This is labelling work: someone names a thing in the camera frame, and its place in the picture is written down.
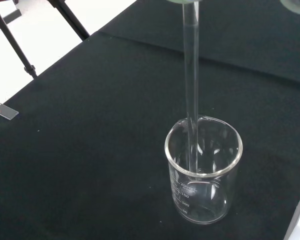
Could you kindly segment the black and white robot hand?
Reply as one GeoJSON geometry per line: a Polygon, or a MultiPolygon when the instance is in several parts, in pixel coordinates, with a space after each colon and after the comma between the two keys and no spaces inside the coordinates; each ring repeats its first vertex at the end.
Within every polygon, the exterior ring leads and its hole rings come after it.
{"type": "MultiPolygon", "coordinates": [[[[198,0],[168,0],[175,4],[193,4],[199,2],[198,0]]],[[[292,13],[300,15],[300,0],[280,0],[279,1],[287,10],[292,13]]]]}

